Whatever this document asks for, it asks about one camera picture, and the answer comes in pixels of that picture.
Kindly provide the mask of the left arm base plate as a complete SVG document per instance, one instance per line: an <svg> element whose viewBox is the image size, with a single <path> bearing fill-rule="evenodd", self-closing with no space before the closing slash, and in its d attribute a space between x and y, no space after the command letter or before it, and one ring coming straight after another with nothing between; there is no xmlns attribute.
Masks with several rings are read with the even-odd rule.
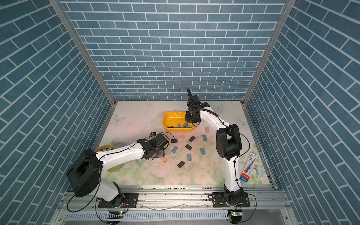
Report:
<svg viewBox="0 0 360 225"><path fill-rule="evenodd" d="M107 202L104 199L100 199L98 203L98 207L100 209L135 208L137 206L138 197L139 197L138 193L119 194L110 202Z"/></svg>

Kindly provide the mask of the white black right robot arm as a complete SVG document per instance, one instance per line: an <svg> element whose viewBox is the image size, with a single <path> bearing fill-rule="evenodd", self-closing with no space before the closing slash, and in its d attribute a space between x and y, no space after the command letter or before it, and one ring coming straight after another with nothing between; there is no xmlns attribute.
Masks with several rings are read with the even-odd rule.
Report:
<svg viewBox="0 0 360 225"><path fill-rule="evenodd" d="M222 120L218 114L213 112L208 103L202 103L198 96L192 95L190 91L188 92L187 106L188 110L185 115L187 123L199 124L205 121L216 131L216 150L226 164L224 195L226 201L234 205L236 200L243 197L243 189L239 183L240 173L237 161L242 150L239 127L236 124L229 124Z"/></svg>

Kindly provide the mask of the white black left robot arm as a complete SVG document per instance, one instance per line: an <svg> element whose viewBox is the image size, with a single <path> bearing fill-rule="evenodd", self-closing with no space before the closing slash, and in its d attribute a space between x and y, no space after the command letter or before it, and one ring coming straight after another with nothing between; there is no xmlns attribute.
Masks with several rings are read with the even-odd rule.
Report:
<svg viewBox="0 0 360 225"><path fill-rule="evenodd" d="M133 160L150 160L169 145L163 134L154 138L137 140L125 147L95 152L92 149L83 151L67 171L67 178L76 197L95 196L106 202L122 199L123 193L115 182L110 183L101 175L109 169Z"/></svg>

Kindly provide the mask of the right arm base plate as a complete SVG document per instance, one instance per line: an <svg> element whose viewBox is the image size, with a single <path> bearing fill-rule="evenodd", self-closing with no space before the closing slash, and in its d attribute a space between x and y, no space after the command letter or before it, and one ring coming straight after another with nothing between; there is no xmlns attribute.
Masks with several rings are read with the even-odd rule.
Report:
<svg viewBox="0 0 360 225"><path fill-rule="evenodd" d="M224 192L213 192L208 195L208 198L212 202L214 208L225 208L225 207L250 207L250 201L248 194L243 192L241 194L227 194Z"/></svg>

